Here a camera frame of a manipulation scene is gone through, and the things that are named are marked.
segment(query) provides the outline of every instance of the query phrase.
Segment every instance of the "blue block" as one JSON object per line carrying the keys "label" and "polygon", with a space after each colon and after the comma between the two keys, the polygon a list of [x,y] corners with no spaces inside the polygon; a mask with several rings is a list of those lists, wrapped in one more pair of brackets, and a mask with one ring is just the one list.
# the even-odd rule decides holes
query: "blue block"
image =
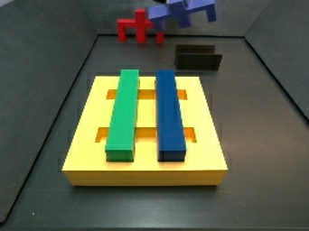
{"label": "blue block", "polygon": [[149,9],[149,20],[159,32],[166,30],[166,19],[175,18],[179,27],[191,26],[190,14],[206,10],[208,21],[217,20],[216,0],[169,0],[166,5]]}
{"label": "blue block", "polygon": [[206,10],[208,12],[208,22],[214,22],[217,20],[217,9],[216,9],[216,0],[191,0],[187,6],[187,14]]}
{"label": "blue block", "polygon": [[166,30],[166,19],[171,17],[173,14],[167,5],[157,5],[149,9],[149,20],[159,32]]}
{"label": "blue block", "polygon": [[157,72],[155,96],[158,160],[161,162],[185,162],[187,148],[173,70],[159,70]]}
{"label": "blue block", "polygon": [[183,0],[170,0],[169,8],[175,17],[179,27],[191,26],[190,17],[186,14],[186,2]]}

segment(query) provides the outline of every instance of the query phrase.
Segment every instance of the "black object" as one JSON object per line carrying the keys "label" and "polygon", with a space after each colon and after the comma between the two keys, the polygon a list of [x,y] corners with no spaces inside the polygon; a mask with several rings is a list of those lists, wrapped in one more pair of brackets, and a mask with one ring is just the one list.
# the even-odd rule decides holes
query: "black object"
{"label": "black object", "polygon": [[218,70],[222,54],[214,45],[177,45],[177,69]]}
{"label": "black object", "polygon": [[158,2],[159,4],[165,4],[167,2],[167,0],[154,0],[155,2]]}

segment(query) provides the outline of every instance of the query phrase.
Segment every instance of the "green bar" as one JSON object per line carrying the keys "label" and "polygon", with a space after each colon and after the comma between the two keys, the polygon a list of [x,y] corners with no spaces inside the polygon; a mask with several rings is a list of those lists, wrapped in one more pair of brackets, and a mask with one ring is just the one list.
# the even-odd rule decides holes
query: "green bar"
{"label": "green bar", "polygon": [[137,69],[123,69],[106,140],[109,162],[134,162],[138,95],[139,71]]}

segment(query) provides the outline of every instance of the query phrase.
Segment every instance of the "yellow block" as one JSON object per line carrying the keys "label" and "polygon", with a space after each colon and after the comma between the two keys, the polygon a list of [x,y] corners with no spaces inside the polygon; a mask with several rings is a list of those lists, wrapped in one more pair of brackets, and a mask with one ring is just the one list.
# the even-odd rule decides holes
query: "yellow block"
{"label": "yellow block", "polygon": [[157,161],[155,77],[141,77],[134,162],[106,161],[106,137],[118,77],[98,76],[63,172],[76,186],[218,185],[228,172],[198,77],[177,77],[187,153],[185,162]]}

